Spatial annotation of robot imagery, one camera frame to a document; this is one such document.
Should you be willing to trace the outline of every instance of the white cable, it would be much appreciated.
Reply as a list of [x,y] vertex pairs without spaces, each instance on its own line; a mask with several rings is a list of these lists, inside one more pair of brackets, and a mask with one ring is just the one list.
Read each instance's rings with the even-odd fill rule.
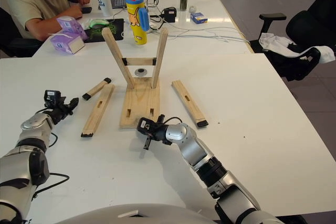
[[[154,34],[156,35],[160,35],[159,32],[157,32],[156,30],[153,31]],[[173,37],[173,39],[176,38],[211,38],[211,39],[218,39],[218,40],[223,40],[223,42],[228,42],[227,40],[233,40],[233,41],[238,41],[238,42],[247,42],[250,44],[250,42],[247,39],[243,39],[243,38],[238,38],[238,37],[231,37],[231,36],[203,36],[203,35],[169,35],[168,37]]]
[[176,28],[176,29],[180,29],[180,30],[187,30],[187,31],[205,31],[205,30],[212,30],[212,29],[218,29],[218,28],[226,28],[226,29],[233,29],[233,30],[235,30],[237,33],[240,33],[240,34],[242,34],[245,38],[246,38],[246,36],[245,36],[245,34],[243,34],[241,31],[239,31],[237,28],[235,28],[235,27],[229,27],[229,26],[218,26],[218,27],[209,27],[209,28],[202,28],[202,29],[187,29],[187,28],[182,28],[182,27],[177,27],[177,26],[174,26],[174,25],[172,25],[171,23],[168,23],[164,18],[162,18],[162,17],[160,17],[159,16],[159,18],[161,18],[165,23],[167,23],[168,25],[170,25],[170,26],[172,26],[172,27],[174,27],[174,28]]

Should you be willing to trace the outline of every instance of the beige t-shirt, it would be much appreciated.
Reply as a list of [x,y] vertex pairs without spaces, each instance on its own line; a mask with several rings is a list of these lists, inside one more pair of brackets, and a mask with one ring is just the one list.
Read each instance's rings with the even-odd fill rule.
[[33,18],[49,19],[68,9],[69,0],[7,0],[12,16],[25,28]]

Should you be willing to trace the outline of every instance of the tissue box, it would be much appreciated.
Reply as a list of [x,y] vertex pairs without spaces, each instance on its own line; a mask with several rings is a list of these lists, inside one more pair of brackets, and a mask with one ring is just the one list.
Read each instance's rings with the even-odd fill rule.
[[79,34],[82,40],[88,39],[83,27],[73,17],[62,16],[56,19],[63,31],[73,34]]
[[79,34],[67,33],[65,31],[55,34],[50,41],[56,50],[70,54],[75,54],[85,45]]
[[190,17],[196,24],[208,22],[208,18],[206,18],[202,13],[191,13]]

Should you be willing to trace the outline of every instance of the wooden board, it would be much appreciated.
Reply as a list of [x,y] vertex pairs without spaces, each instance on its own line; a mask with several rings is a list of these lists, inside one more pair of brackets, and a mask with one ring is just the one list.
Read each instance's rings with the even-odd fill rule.
[[90,89],[88,92],[86,92],[84,95],[82,95],[82,97],[85,100],[89,100],[91,97],[97,94],[100,90],[102,90],[104,85],[109,84],[111,81],[112,80],[110,78],[105,78],[104,80],[99,82],[96,86],[94,86],[92,89]]
[[118,47],[118,44],[116,40],[114,39],[114,36],[111,32],[111,30],[108,27],[105,27],[101,34],[104,37],[104,40],[106,41],[106,44],[108,45],[114,59],[116,60],[118,67],[120,68],[120,71],[122,72],[122,75],[124,76],[128,87],[131,89],[134,88],[134,80],[130,73],[130,70],[124,65],[124,62],[122,61],[122,54]]
[[81,137],[92,137],[96,132],[101,118],[104,115],[104,111],[107,104],[110,101],[112,92],[114,91],[113,84],[106,84],[101,90],[99,99],[94,106],[81,134]]
[[156,121],[160,115],[160,85],[151,87],[151,77],[134,78],[134,89],[127,87],[121,112],[120,127],[136,128],[139,119],[146,117]]
[[205,116],[200,111],[195,101],[191,98],[187,89],[183,86],[183,83],[180,80],[173,81],[172,86],[176,90],[176,92],[179,94],[178,96],[182,100],[184,106],[187,108],[190,116],[192,117],[197,127],[207,126],[208,122],[205,119]]
[[161,63],[163,59],[164,49],[166,47],[166,42],[168,38],[168,29],[162,28],[160,32],[160,39],[158,44],[158,50],[156,52],[156,64],[153,69],[153,76],[152,76],[152,88],[156,88],[157,81],[159,79]]
[[155,66],[156,58],[122,58],[125,66]]

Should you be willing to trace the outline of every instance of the black office chair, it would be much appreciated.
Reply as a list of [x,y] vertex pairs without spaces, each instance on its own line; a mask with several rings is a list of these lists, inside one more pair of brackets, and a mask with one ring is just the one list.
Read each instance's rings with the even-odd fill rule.
[[12,17],[0,8],[0,50],[10,57],[31,57],[43,42],[23,39]]
[[[274,20],[285,20],[282,13],[261,14],[264,21],[261,33],[266,33]],[[313,46],[329,46],[336,52],[336,0],[316,0],[308,10],[295,15],[286,27],[288,37],[296,44],[288,48],[303,52]],[[286,58],[272,51],[263,51],[258,40],[250,41],[255,53],[263,52],[281,77],[288,81],[302,80],[319,63],[320,52],[312,48],[305,53],[307,60]]]

